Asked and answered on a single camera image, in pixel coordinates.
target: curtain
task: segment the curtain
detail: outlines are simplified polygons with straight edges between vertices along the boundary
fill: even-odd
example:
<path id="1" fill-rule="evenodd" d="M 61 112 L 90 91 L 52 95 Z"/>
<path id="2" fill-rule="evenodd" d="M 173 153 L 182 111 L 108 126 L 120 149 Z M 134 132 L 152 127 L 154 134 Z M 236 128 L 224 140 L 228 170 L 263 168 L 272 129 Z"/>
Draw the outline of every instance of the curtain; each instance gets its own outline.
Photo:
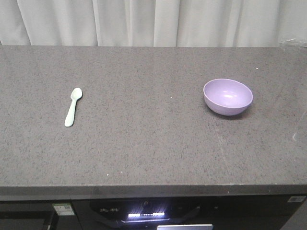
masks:
<path id="1" fill-rule="evenodd" d="M 0 42 L 278 46 L 307 41 L 306 9 L 306 0 L 0 0 Z"/>

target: spoon handle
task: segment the spoon handle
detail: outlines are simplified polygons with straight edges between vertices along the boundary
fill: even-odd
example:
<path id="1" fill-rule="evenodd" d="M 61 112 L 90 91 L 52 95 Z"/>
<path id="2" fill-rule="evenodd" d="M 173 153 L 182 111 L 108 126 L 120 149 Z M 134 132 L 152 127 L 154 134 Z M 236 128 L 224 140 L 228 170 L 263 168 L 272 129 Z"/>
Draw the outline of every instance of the spoon handle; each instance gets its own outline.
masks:
<path id="1" fill-rule="evenodd" d="M 69 111 L 67 113 L 66 119 L 65 119 L 65 126 L 70 127 L 73 124 L 73 121 L 75 119 L 75 110 L 76 110 L 76 100 L 71 101 L 71 106 L 69 108 Z"/>

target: sticker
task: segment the sticker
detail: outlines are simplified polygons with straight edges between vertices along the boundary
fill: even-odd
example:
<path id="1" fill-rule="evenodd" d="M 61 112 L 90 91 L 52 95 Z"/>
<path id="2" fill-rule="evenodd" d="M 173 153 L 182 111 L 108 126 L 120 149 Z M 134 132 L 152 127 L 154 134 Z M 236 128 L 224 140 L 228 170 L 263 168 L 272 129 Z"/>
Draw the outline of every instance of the sticker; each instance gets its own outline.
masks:
<path id="1" fill-rule="evenodd" d="M 300 203 L 305 200 L 306 196 L 305 195 L 294 195 L 290 197 L 288 200 L 288 203 Z"/>
<path id="2" fill-rule="evenodd" d="M 59 216 L 74 216 L 75 213 L 72 210 L 72 207 L 69 203 L 65 204 L 52 204 L 55 211 Z"/>

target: bowl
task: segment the bowl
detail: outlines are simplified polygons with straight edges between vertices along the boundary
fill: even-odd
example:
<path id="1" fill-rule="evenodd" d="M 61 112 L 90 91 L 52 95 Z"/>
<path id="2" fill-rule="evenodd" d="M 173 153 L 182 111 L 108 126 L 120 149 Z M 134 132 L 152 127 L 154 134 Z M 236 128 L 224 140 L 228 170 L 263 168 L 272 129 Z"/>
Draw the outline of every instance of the bowl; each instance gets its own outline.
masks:
<path id="1" fill-rule="evenodd" d="M 231 79 L 214 79 L 203 87 L 204 99 L 214 112 L 232 116 L 246 110 L 253 101 L 253 93 L 244 84 Z"/>

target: white plastic spoon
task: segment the white plastic spoon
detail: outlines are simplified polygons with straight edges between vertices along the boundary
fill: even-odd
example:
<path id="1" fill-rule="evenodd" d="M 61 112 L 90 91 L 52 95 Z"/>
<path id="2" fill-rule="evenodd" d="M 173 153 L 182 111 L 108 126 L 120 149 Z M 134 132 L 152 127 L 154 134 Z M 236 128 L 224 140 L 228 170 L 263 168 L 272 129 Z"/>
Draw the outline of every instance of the white plastic spoon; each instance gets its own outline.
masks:
<path id="1" fill-rule="evenodd" d="M 82 90 L 80 88 L 75 88 L 71 93 L 71 106 L 69 108 L 69 111 L 65 119 L 66 127 L 72 126 L 73 121 L 75 119 L 75 110 L 76 110 L 77 100 L 79 100 L 81 97 L 82 97 Z"/>

